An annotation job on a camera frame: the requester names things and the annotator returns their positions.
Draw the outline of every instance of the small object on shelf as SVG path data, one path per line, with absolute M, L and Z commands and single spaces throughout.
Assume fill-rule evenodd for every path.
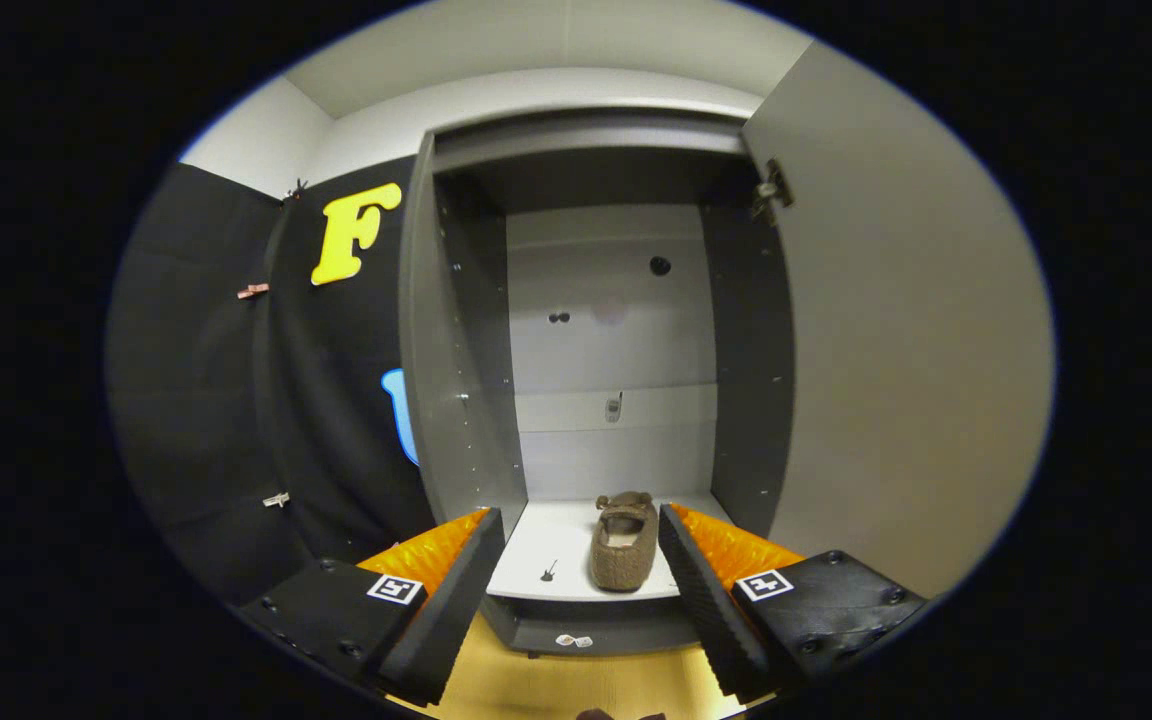
M 599 497 L 594 507 L 602 510 L 590 546 L 590 574 L 605 591 L 634 592 L 652 573 L 655 560 L 659 516 L 652 495 L 622 492 Z

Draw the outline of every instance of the orange foam pad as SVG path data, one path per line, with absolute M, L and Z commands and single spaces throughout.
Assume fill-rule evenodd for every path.
M 461 548 L 479 526 L 483 516 L 488 510 L 476 510 L 447 521 L 433 530 L 426 530 L 397 547 L 372 555 L 359 562 L 358 568 L 385 575 L 397 575 L 400 578 L 419 579 L 425 584 L 429 597 L 434 597 L 439 583 L 447 577 L 453 562 L 461 555 Z
M 670 502 L 669 507 L 677 513 L 687 532 L 696 541 L 696 547 L 708 560 L 710 568 L 714 569 L 728 593 L 736 579 L 805 560 L 799 553 L 785 550 L 732 523 L 711 518 L 703 511 L 691 510 L 675 502 Z

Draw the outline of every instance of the wooden floor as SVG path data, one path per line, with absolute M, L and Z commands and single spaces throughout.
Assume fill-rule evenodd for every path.
M 505 647 L 475 615 L 440 705 L 415 707 L 448 720 L 575 720 L 602 708 L 616 720 L 662 712 L 668 720 L 718 720 L 743 707 L 719 692 L 700 646 L 649 655 L 538 657 Z

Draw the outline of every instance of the ceiling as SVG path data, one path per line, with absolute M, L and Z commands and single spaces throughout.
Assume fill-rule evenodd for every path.
M 536 68 L 672 74 L 767 96 L 810 37 L 725 0 L 434 0 L 285 75 L 331 118 L 420 88 Z

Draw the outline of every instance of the yellow letter f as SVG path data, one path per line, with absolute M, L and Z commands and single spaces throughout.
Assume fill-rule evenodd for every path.
M 326 285 L 353 278 L 362 268 L 362 260 L 353 256 L 353 242 L 369 249 L 380 230 L 380 210 L 394 210 L 403 200 L 402 188 L 388 183 L 371 188 L 342 199 L 328 202 L 323 213 L 328 218 L 328 229 L 323 234 L 323 258 L 310 282 Z

